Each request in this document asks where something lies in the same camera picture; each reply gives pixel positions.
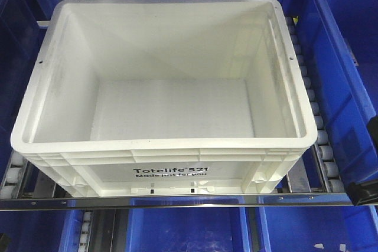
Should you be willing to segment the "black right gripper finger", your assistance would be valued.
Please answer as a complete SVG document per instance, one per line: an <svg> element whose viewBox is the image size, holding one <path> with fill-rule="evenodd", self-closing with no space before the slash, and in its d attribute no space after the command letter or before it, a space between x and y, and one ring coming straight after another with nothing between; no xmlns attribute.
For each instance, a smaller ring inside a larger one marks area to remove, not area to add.
<svg viewBox="0 0 378 252"><path fill-rule="evenodd" d="M372 117L367 124L367 131L377 152L377 118ZM377 178L361 183L352 182L348 185L346 193L354 206L377 206Z"/></svg>

